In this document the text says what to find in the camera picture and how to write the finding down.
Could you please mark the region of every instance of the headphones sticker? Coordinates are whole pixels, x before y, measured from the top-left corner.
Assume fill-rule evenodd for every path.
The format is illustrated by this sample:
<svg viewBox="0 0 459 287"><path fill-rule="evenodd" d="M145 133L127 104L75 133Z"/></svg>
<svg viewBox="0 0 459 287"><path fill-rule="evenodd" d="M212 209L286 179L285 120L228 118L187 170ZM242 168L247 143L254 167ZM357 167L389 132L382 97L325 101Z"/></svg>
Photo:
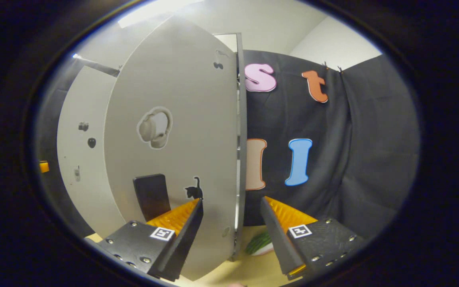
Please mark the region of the headphones sticker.
<svg viewBox="0 0 459 287"><path fill-rule="evenodd" d="M163 149L171 128L173 127L173 115L165 107L154 107L146 113L137 123L137 134L139 139L148 143L151 149Z"/></svg>

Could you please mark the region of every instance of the pink letter s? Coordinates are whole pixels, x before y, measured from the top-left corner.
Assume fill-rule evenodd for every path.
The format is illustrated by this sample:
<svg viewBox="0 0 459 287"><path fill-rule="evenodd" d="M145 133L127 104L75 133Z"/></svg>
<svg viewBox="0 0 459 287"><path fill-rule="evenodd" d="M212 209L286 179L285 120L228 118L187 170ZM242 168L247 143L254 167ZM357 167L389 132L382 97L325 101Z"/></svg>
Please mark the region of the pink letter s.
<svg viewBox="0 0 459 287"><path fill-rule="evenodd" d="M277 82L270 73L274 69L268 64L249 64L245 67L245 88L250 92L270 92Z"/></svg>

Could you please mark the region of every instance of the foam letter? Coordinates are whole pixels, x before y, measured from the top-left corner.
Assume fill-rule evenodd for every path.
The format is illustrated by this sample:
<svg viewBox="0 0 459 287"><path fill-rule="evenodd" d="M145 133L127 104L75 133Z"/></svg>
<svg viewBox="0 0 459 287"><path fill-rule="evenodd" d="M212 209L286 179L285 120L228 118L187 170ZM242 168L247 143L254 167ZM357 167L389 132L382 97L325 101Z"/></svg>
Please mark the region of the foam letter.
<svg viewBox="0 0 459 287"><path fill-rule="evenodd" d="M288 147L293 151L290 177L284 182L288 186L303 184L308 181L306 168L308 166L309 149L313 141L308 138L290 140Z"/></svg>
<svg viewBox="0 0 459 287"><path fill-rule="evenodd" d="M249 64L245 67L245 88L250 92L270 92L277 82L270 73L274 69L267 64Z"/></svg>
<svg viewBox="0 0 459 287"><path fill-rule="evenodd" d="M308 90L311 97L320 103L326 103L328 96L322 93L320 85L325 85L325 80L320 78L315 71L305 71L302 76L308 80Z"/></svg>
<svg viewBox="0 0 459 287"><path fill-rule="evenodd" d="M265 187L262 180L263 150L267 147L266 140L251 138L247 140L247 172L245 180L246 191L256 191Z"/></svg>

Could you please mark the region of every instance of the orange object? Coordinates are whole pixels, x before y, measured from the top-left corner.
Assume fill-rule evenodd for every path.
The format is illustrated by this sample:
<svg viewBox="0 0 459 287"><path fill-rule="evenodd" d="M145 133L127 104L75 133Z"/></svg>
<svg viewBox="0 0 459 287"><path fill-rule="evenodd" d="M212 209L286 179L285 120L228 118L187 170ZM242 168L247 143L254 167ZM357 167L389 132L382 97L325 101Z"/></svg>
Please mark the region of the orange object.
<svg viewBox="0 0 459 287"><path fill-rule="evenodd" d="M302 76L308 80L308 90L313 100L326 103L328 96L322 93L321 89L321 85L325 85L325 80L320 78L315 71L305 71Z"/></svg>
<svg viewBox="0 0 459 287"><path fill-rule="evenodd" d="M180 233L180 230L184 227L185 223L191 216L192 211L196 207L199 198L193 201L189 201L186 204L182 204L179 207L170 210L156 218L149 220L146 224L155 227L164 227L175 231L176 235Z"/></svg>
<svg viewBox="0 0 459 287"><path fill-rule="evenodd" d="M292 271L288 272L288 275L294 276L295 274L304 271L304 269L306 269L306 264L302 264L301 266L299 266L299 267L293 269Z"/></svg>
<svg viewBox="0 0 459 287"><path fill-rule="evenodd" d="M313 218L302 211L294 209L293 207L286 205L280 201L265 196L268 204L275 213L275 217L281 224L281 228L284 234L288 232L289 227L298 226L301 224L310 224L317 222L316 218Z"/></svg>
<svg viewBox="0 0 459 287"><path fill-rule="evenodd" d="M42 171L42 173L49 171L49 163L46 160L40 161L40 171Z"/></svg>
<svg viewBox="0 0 459 287"><path fill-rule="evenodd" d="M249 138L247 140L246 191L257 191L265 187L265 182L262 179L262 158L266 147L267 141L261 138Z"/></svg>

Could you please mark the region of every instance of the white wall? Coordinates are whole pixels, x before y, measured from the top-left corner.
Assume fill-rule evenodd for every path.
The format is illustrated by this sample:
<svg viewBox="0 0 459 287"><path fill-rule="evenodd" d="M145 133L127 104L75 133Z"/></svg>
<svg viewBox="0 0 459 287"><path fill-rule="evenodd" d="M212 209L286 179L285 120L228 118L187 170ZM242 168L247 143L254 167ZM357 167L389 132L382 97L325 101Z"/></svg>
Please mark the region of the white wall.
<svg viewBox="0 0 459 287"><path fill-rule="evenodd" d="M377 57L381 52L352 28L327 17L318 24L290 53L318 64L338 70L346 69L365 60Z"/></svg>
<svg viewBox="0 0 459 287"><path fill-rule="evenodd" d="M241 32L244 49L286 55L326 17L297 0L204 0L176 14L210 33Z"/></svg>

